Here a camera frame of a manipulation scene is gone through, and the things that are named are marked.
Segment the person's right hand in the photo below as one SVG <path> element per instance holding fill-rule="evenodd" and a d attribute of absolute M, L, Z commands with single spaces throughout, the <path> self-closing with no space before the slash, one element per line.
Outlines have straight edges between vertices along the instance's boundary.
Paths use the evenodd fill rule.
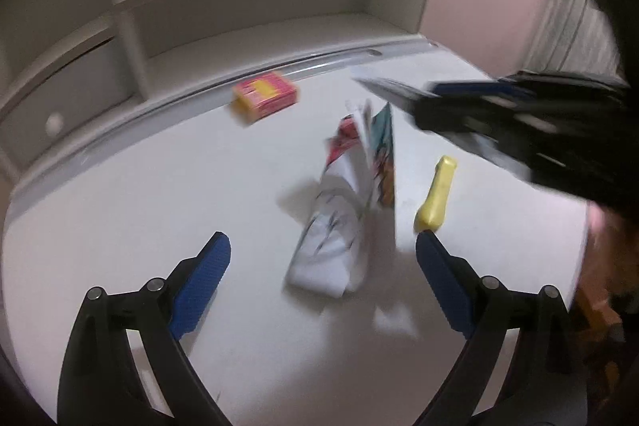
<path fill-rule="evenodd" d="M 593 308 L 638 289 L 638 224 L 590 203 L 578 288 Z"/>

